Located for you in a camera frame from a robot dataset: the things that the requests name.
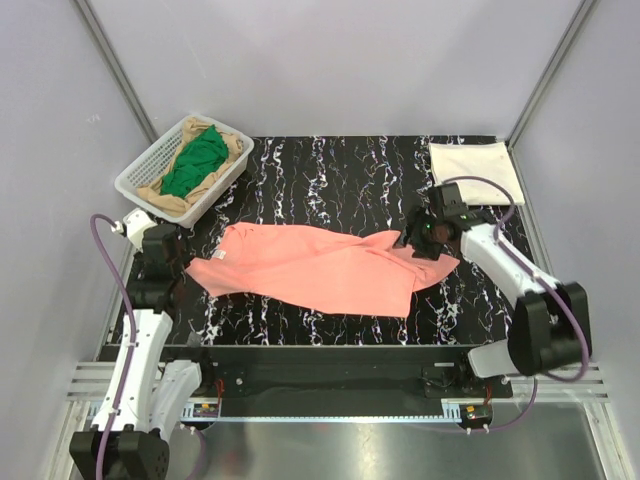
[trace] green cloth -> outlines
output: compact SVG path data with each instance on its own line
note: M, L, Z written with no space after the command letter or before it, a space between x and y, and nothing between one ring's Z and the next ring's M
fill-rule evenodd
M176 157L173 169L162 179L160 193L184 199L227 158L229 148L215 126L211 125Z

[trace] cable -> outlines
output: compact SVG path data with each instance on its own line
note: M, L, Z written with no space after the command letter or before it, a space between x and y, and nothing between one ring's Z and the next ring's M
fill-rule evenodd
M118 382L118 387L116 388L116 393L113 397L114 412L109 414L109 417L107 419L107 424L105 425L104 431L102 432L102 437L100 438L100 445L98 446L98 457L96 460L96 480L102 480L103 479L102 468L104 466L104 455L107 449L107 441L109 439L109 434L111 433L111 429L113 428L113 424L116 419L116 412L118 410L118 407L120 406L120 400L122 399L122 393L124 391L124 386L127 381L127 375L129 374L129 370L131 368L131 360L133 358L133 350L134 350L134 345L136 343L136 324L135 324L135 317L133 314L133 305L131 304L131 299L129 298L129 294L127 293L127 287L124 284L124 280L120 277L120 274L118 273L118 269L113 263L113 260L111 260L111 257L109 256L109 253L107 252L107 249L105 248L104 243L102 243L102 239L100 238L100 234L98 233L98 228L96 225L97 220L104 220L105 222L110 224L112 227L115 227L116 223L113 220L111 220L109 217L101 213L96 213L92 215L91 219L89 220L89 224L91 226L91 233L93 235L94 241L96 242L96 246L98 247L98 250L100 250L100 253L102 254L102 258L107 264L107 267L109 267L109 271L111 271L111 275L113 275L113 278L116 281L116 285L118 286L118 290L122 295L122 299L124 301L124 307L127 312L127 316L129 317L129 330L131 331L130 338L129 338L130 345L127 348L127 356L125 357L124 365L122 367L122 373L120 374L120 381ZM222 398L222 392L224 392L224 383L222 382L222 380L219 380L219 382L220 382L220 386L218 386L218 383L216 383L216 388L218 389L218 417L220 416L220 400ZM192 428L191 429L192 433L195 433L200 439L200 453L198 455L198 461L196 462L196 465L193 471L189 474L186 480L193 480L196 477L196 475L200 472L200 470L204 466L204 459L206 456L205 455L206 442L205 442L204 435L198 429L193 427L191 428Z
M98 228L96 225L97 220L104 220L112 227L116 226L116 223L111 220L106 215L101 213L95 213L91 215L89 220L89 225L91 226L91 234L93 235L93 240L96 242L96 246L100 253L102 254L102 258L104 259L107 267L111 271L111 275L113 275L113 279L116 281L116 285L118 286L118 290L122 295L122 300L124 301L124 307L127 312L127 316L129 317L129 347L127 347L127 355L124 360L124 365L122 367L122 373L120 374L120 381L118 382L118 387L116 388L116 393L113 397L113 411L109 414L107 419L107 424L104 427L104 431L102 432L102 437L100 438L100 445L98 446L98 457L96 459L96 480L102 480L102 468L104 465L104 454L107 449L107 441L109 439L109 434L111 433L111 428L113 427L113 423L116 420L116 413L118 411L118 407L120 406L120 400L122 399L122 393L124 391L124 386L127 381L127 375L129 374L129 369L131 367L131 359L133 358L133 350L136 344L136 323L135 317L133 316L133 306L131 305L131 299L127 294L127 287L124 284L124 280L120 277L118 273L118 269L111 260L107 249L105 248L102 240L100 239L100 234L98 233Z
M498 190L500 190L503 193L503 195L507 197L507 199L509 200L509 210L507 210L507 213L498 221L496 228L493 230L493 238L498 243L498 246L502 249L502 251L504 251L504 253L506 253L509 256L509 258L511 258L515 263L517 263L518 266L522 268L522 270L524 270L532 279L538 282L538 284L545 289L545 291L558 304L562 312L566 315L567 319L569 320L569 323L573 327L576 337L578 338L578 342L580 343L580 350L581 350L580 370L575 376L570 378L559 377L552 373L546 373L545 375L559 382L565 382L565 383L577 382L582 377L584 377L584 374L587 372L587 369L589 368L589 346L587 344L587 339L584 336L584 332L582 331L582 329L580 328L580 325L578 324L578 320L576 320L576 317L571 311L571 309L569 308L569 306L564 302L564 300L562 300L562 298L560 298L560 295L558 295L555 289L551 285L549 285L545 280L540 278L536 274L535 270L529 267L529 265L526 262L524 262L511 249L509 244L503 242L502 239L500 238L500 231L502 230L502 227L513 216L513 214L516 211L516 204L513 200L513 197L504 187L502 187L501 185L498 185L496 182L493 182L492 180L488 180L486 178L477 177L474 175L464 175L460 177L453 177L446 180L444 183L457 182L458 180L476 180L479 182L487 183L497 188Z
M581 355L580 371L577 373L577 375L575 375L572 378L562 378L562 377L558 377L556 375L553 375L551 373L546 373L545 375L548 376L549 378L552 378L553 380L558 380L558 381L561 381L561 382L576 382L576 381L580 380L584 376L584 374L587 371L587 369L589 368L589 347L587 345L587 340L586 340L586 338L584 336L584 333L582 332L582 329L580 328L580 325L578 324L578 321L576 320L576 317L573 315L573 312L567 306L567 304L564 302L564 300L562 300L562 298L560 298L560 295L558 295L556 293L555 289L552 288L551 285L549 285L547 282L545 282L542 278L539 278L535 274L535 271L532 268L530 268L527 263L522 261L520 259L520 257L518 255L516 255L516 253L511 250L511 248L508 246L508 244L505 244L505 242L503 242L502 239L500 238L500 231L502 230L502 227L505 225L506 222L509 221L509 219L514 215L514 213L516 211L516 204L515 204L515 202L513 200L513 197L511 196L511 194L504 187L502 187L501 185L498 185L496 182L494 182L492 180L489 180L489 179L486 179L486 178L474 176L474 175L463 175L463 176L459 176L459 177L453 177L453 178L450 178L450 179L446 180L443 183L452 183L452 182L457 182L459 180L475 180L475 181L478 181L478 182L487 183L487 184L497 188L498 190L500 190L504 194L504 196L507 197L507 199L509 200L509 209L507 210L507 213L500 220L498 220L498 223L496 224L496 227L493 230L493 238L494 238L494 240L496 240L496 242L498 243L500 248L509 256L509 258L511 258L514 262L516 262L518 264L518 266L520 266L520 268L522 268L529 276L531 276L531 278L535 279L535 281L538 282L538 284L541 285L542 288L544 288L547 293L549 293L551 298L553 298L553 300L558 304L560 309L567 316L567 318L569 320L569 323L571 323L571 326L573 327L573 330L575 331L576 337L578 338L578 341L580 342L580 348L581 348L582 355ZM527 417L527 415L529 415L529 412L531 411L531 407L533 406L533 404L536 401L536 396L537 395L538 395L538 380L537 380L537 378L533 377L533 390L531 392L531 399L529 400L529 403L524 408L524 410L520 413L520 415L518 415L513 420L505 423L504 425L499 425L497 427L493 427L493 428L491 428L491 431L493 431L493 432L505 431L505 430L517 425L518 423L522 422L522 420L525 419ZM441 428L437 428L437 427L426 427L425 430L430 430L430 431L439 432L439 433L477 433L477 432L479 432L479 431L476 432L474 430L468 430L468 431L464 431L464 430L445 430L445 429L441 429Z

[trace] beige cloth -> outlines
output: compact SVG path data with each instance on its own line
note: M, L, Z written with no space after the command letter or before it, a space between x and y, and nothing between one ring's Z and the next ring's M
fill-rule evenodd
M229 148L229 158L220 165L220 168L207 175L202 183L191 190L191 193L189 193L184 200L174 195L160 195L162 178L171 171L173 165L176 163L176 157L191 140L196 138L210 126L210 123L203 122L195 117L187 118L182 126L182 142L180 142L180 145L176 148L176 153L173 154L171 162L160 177L156 178L149 185L138 187L138 196L172 217L181 217L187 213L187 211L198 200L200 200L202 195L204 195L205 192L218 181L224 172L229 170L229 167L231 167L231 165L233 165L233 163L238 160L242 154L242 140L233 133L220 132L224 143L226 143Z

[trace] metal floor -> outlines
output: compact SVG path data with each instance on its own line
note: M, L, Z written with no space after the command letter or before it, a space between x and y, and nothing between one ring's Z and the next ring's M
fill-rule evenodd
M495 405L496 424L518 414ZM489 435L442 434L428 425L218 423L206 430L200 479L605 479L579 404L536 404L519 426ZM184 480L199 442L171 440L168 480Z

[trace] black marble table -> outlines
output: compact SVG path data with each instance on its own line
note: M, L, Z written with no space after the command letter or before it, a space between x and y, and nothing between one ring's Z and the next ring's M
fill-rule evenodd
M239 221L306 224L366 236L400 230L433 184L428 146L486 144L493 137L256 138L247 171L185 231L194 254L211 258L224 229ZM496 218L506 208L488 208ZM525 255L521 219L505 236ZM203 345L482 344L505 338L511 307L474 264L462 261L443 282L413 294L408 318L327 315L253 294L210 297L191 278L167 344L189 333ZM119 343L116 332L113 343Z

